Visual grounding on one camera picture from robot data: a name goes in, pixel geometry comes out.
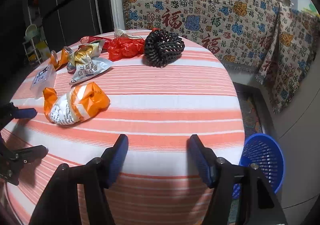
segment black knotted rope ball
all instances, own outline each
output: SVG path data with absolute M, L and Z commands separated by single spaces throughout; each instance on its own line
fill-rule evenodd
M 178 34 L 156 29 L 146 38 L 144 57 L 150 65 L 162 67 L 177 59 L 184 47 L 184 42 Z

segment orange and white striped tablecloth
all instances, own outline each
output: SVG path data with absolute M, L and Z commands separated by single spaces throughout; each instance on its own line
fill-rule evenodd
M 149 33 L 129 32 L 143 38 Z M 95 118 L 68 127 L 49 123 L 43 97 L 36 100 L 29 90 L 44 66 L 25 79 L 12 102 L 20 108 L 34 107 L 38 115 L 29 121 L 13 120 L 1 135 L 10 148 L 44 145 L 49 153 L 36 168 L 24 167 L 18 186 L 7 186 L 7 197 L 23 224 L 58 165 L 86 164 L 121 133 L 129 138 L 129 150 L 117 182 L 106 190 L 116 224 L 187 225 L 204 217 L 212 190 L 197 175 L 186 141 L 198 134 L 217 156 L 238 164 L 244 127 L 235 88 L 223 65 L 207 49 L 184 42 L 181 58 L 164 68 L 146 66 L 140 56 L 116 61 L 110 71 L 89 80 L 101 87 L 111 104 Z M 108 58 L 108 53 L 101 56 Z M 70 90 L 70 79 L 66 67 L 57 72 L 58 95 Z M 81 187 L 79 206 L 83 225 L 89 224 Z

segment blue plastic basket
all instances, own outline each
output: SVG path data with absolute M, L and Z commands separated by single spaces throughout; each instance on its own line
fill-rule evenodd
M 244 143 L 240 166 L 247 167 L 252 163 L 260 166 L 276 193 L 282 185 L 285 171 L 283 153 L 278 143 L 262 133 L 251 135 Z M 239 198 L 240 185 L 233 187 L 233 199 Z

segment gold foil wrapper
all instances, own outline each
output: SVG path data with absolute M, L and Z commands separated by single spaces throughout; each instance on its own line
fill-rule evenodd
M 77 63 L 87 64 L 91 61 L 92 57 L 96 56 L 95 54 L 97 54 L 98 47 L 98 42 L 80 45 L 77 51 L 68 55 L 68 61 L 73 66 L 76 66 Z

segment metal screw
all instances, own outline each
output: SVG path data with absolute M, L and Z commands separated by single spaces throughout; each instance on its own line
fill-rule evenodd
M 257 170 L 259 168 L 259 165 L 256 163 L 252 163 L 250 167 L 253 168 L 254 170 Z
M 217 158 L 217 162 L 218 162 L 219 164 L 224 164 L 224 163 L 226 162 L 226 160 L 225 160 L 224 158 L 222 158 L 222 157 L 218 157 L 218 158 Z

